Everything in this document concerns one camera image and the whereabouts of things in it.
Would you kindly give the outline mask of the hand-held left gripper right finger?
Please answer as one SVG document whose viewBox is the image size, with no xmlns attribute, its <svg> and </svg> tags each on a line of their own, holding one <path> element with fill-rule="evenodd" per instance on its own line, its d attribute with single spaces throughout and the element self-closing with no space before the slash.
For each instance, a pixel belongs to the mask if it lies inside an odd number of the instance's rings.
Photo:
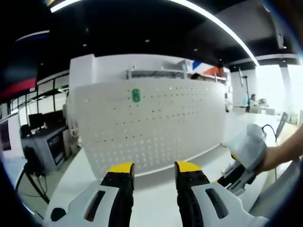
<svg viewBox="0 0 303 227">
<path fill-rule="evenodd" d="M 175 162 L 177 204 L 184 227 L 264 227 L 267 218 L 244 210 L 234 193 L 211 183 L 201 167 Z"/>
</svg>

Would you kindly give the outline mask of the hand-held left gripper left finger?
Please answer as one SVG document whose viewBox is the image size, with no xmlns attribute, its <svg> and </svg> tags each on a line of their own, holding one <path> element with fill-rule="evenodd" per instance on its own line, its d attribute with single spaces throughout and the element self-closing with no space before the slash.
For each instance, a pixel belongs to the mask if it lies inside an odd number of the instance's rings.
<svg viewBox="0 0 303 227">
<path fill-rule="evenodd" d="M 74 199 L 63 216 L 65 227 L 128 227 L 134 205 L 134 163 L 109 169 Z"/>
</svg>

